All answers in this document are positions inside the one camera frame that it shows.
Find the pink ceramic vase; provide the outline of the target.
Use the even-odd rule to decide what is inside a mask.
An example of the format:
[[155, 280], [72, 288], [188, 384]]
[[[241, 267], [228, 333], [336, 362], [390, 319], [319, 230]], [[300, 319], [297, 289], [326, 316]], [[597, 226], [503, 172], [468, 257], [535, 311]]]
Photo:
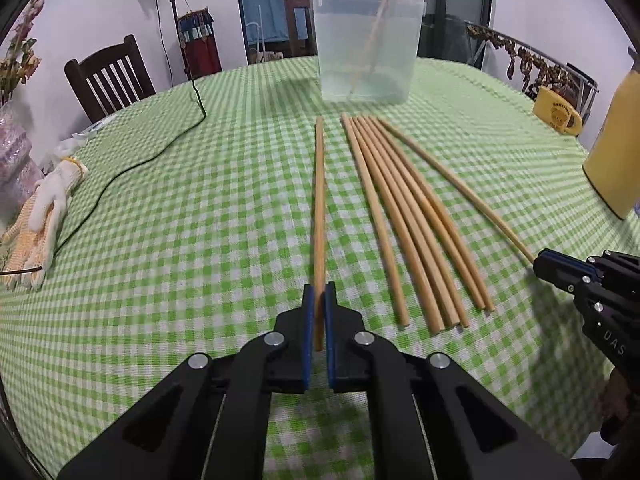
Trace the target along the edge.
[[43, 178], [30, 156], [32, 142], [12, 102], [1, 107], [1, 226], [7, 228]]

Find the clear plastic container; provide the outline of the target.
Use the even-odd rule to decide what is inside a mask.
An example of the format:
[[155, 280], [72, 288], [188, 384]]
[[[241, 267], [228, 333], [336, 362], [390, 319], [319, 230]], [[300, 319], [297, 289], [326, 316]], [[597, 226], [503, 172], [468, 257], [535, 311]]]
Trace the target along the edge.
[[426, 0], [310, 0], [322, 99], [402, 103]]

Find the yellow cylinder bottle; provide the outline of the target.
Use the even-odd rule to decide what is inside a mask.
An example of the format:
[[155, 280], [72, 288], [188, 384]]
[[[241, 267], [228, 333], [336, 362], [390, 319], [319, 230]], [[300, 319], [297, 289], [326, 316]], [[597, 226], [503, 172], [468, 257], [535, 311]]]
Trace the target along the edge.
[[614, 92], [597, 140], [582, 165], [593, 189], [620, 220], [639, 201], [639, 53], [633, 48], [628, 53], [631, 69]]

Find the dark wooden chair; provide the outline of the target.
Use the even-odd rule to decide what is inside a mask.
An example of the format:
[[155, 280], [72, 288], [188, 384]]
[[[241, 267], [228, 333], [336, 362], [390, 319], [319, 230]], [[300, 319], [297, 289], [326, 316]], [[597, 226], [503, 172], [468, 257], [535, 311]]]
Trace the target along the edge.
[[93, 124], [155, 94], [134, 35], [81, 62], [72, 58], [65, 64], [64, 74]]

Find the yellow bear mug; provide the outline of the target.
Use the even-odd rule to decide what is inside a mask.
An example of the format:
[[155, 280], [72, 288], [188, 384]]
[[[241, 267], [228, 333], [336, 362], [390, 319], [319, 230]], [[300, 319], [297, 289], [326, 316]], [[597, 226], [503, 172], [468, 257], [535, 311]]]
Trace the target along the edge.
[[557, 133], [567, 136], [582, 133], [582, 116], [570, 102], [547, 87], [538, 89], [533, 114]]

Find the wooden chopstick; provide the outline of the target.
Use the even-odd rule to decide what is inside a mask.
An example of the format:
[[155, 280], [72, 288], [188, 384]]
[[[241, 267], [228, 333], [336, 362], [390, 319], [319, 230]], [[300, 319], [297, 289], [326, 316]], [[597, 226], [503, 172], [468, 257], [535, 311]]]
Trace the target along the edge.
[[378, 34], [380, 33], [382, 21], [383, 21], [383, 18], [385, 18], [385, 14], [387, 12], [387, 8], [389, 4], [390, 4], [390, 0], [381, 0], [380, 5], [378, 6], [378, 10], [376, 11], [375, 20], [373, 22], [370, 35], [363, 49], [363, 57], [364, 57], [363, 64], [361, 67], [358, 68], [356, 73], [352, 75], [352, 79], [350, 80], [350, 87], [347, 95], [347, 99], [349, 100], [352, 98], [352, 96], [356, 92], [356, 89], [361, 77], [365, 73], [367, 73], [368, 70], [373, 70], [374, 55], [372, 51], [373, 51], [374, 44], [378, 41]]
[[433, 335], [439, 334], [445, 328], [444, 321], [439, 313], [433, 289], [431, 288], [430, 281], [427, 278], [421, 258], [416, 250], [416, 246], [413, 244], [413, 239], [409, 228], [406, 225], [404, 216], [398, 207], [397, 200], [393, 196], [393, 192], [386, 181], [386, 177], [384, 176], [380, 165], [375, 160], [370, 148], [367, 147], [363, 135], [356, 129], [355, 119], [346, 117], [346, 124], [349, 126], [350, 131], [355, 135], [355, 139], [358, 142], [360, 151], [362, 151], [371, 176], [378, 187], [378, 192], [381, 193], [384, 206], [390, 215], [390, 223], [399, 237], [400, 247], [406, 257], [414, 286], [416, 286], [416, 294], [419, 297], [427, 327]]
[[383, 143], [387, 154], [393, 159], [401, 175], [408, 181], [409, 188], [423, 210], [425, 219], [435, 230], [477, 307], [494, 312], [495, 306], [484, 278], [480, 275], [480, 270], [478, 270], [468, 246], [462, 240], [442, 201], [420, 174], [416, 165], [392, 140], [390, 134], [384, 131], [382, 122], [368, 116], [364, 116], [363, 121], [378, 136], [378, 140]]
[[398, 128], [391, 125], [384, 118], [375, 117], [374, 120], [378, 122], [385, 133], [392, 134], [398, 140], [401, 140], [403, 144], [406, 144], [408, 148], [411, 148], [416, 154], [418, 154], [424, 162], [427, 162], [432, 168], [434, 168], [442, 177], [444, 177], [450, 184], [452, 184], [461, 194], [463, 194], [476, 209], [478, 209], [484, 216], [499, 230], [502, 234], [510, 240], [510, 242], [518, 248], [525, 259], [529, 263], [534, 262], [534, 255], [526, 247], [526, 245], [520, 240], [511, 227], [501, 218], [492, 208], [488, 205], [480, 196], [478, 196], [472, 188], [469, 187], [461, 178], [459, 178], [453, 171], [440, 162], [431, 152], [421, 148], [415, 140], [409, 138], [405, 133], [401, 132]]
[[314, 124], [314, 350], [323, 348], [322, 294], [326, 287], [326, 191], [323, 118]]
[[354, 118], [352, 122], [368, 159], [374, 162], [374, 173], [384, 183], [384, 200], [400, 236], [428, 329], [439, 334], [445, 328], [464, 326], [466, 317], [460, 297], [442, 257], [435, 255], [433, 233], [406, 180], [367, 121]]
[[434, 294], [446, 326], [469, 327], [469, 319], [466, 316], [448, 263], [440, 251], [438, 241], [430, 224], [425, 219], [423, 210], [409, 188], [408, 181], [401, 175], [399, 168], [387, 154], [383, 143], [378, 140], [378, 136], [363, 121], [363, 118], [356, 118], [356, 125], [366, 138], [367, 146], [372, 150], [384, 176], [390, 179], [388, 185], [399, 204], [409, 231], [413, 235], [414, 244], [416, 244], [416, 249], [422, 259], [427, 277], [434, 287]]
[[354, 127], [352, 126], [352, 120], [347, 116], [346, 113], [341, 114], [341, 123], [345, 130], [350, 148], [352, 149], [352, 154], [354, 155], [358, 174], [363, 187], [363, 192], [366, 196], [367, 204], [370, 210], [375, 234], [378, 238], [378, 248], [380, 248], [387, 281], [390, 285], [390, 296], [392, 296], [393, 300], [396, 322], [401, 327], [407, 327], [410, 324], [410, 318], [406, 305], [406, 298], [401, 288], [395, 255], [392, 245], [390, 244], [390, 237], [388, 236], [383, 220], [382, 209], [380, 201], [378, 200], [378, 194], [376, 194], [367, 163], [364, 160], [361, 148], [356, 139]]

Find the green checkered tablecloth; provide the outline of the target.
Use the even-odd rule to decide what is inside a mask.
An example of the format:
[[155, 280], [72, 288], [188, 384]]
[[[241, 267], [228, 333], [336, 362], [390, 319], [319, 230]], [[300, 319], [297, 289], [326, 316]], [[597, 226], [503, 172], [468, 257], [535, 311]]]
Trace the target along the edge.
[[386, 119], [465, 180], [533, 252], [634, 254], [582, 172], [586, 153], [529, 99], [475, 68], [422, 60], [400, 105], [327, 103], [317, 63], [221, 73], [122, 110], [77, 154], [89, 170], [38, 290], [1, 293], [1, 375], [27, 446], [51, 474], [189, 354], [235, 352], [296, 307], [311, 280], [314, 122], [326, 141], [326, 274], [344, 306], [416, 356], [448, 353], [560, 453], [600, 425], [610, 363], [570, 296], [423, 160], [495, 305], [432, 336], [409, 274], [395, 322], [340, 117]]

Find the metal rack with ornaments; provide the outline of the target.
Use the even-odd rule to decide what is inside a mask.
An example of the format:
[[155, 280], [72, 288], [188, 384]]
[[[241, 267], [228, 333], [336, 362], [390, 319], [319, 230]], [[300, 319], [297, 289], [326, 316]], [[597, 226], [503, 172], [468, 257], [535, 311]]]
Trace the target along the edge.
[[575, 107], [585, 125], [599, 87], [597, 81], [570, 63], [561, 63], [526, 42], [515, 39], [487, 26], [464, 21], [465, 31], [477, 42], [469, 64], [475, 64], [488, 47], [503, 50], [509, 57], [506, 78], [512, 80], [515, 70], [522, 76], [522, 92], [529, 99], [536, 99], [541, 87], [559, 93]]

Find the dried flowers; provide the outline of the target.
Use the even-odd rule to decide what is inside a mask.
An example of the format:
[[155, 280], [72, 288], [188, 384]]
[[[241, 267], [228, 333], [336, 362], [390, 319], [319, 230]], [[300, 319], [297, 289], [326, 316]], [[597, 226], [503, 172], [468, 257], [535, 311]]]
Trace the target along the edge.
[[37, 39], [29, 34], [43, 7], [44, 0], [29, 0], [14, 28], [6, 56], [1, 60], [1, 105], [12, 100], [16, 88], [26, 84], [40, 65], [41, 60], [34, 51]]

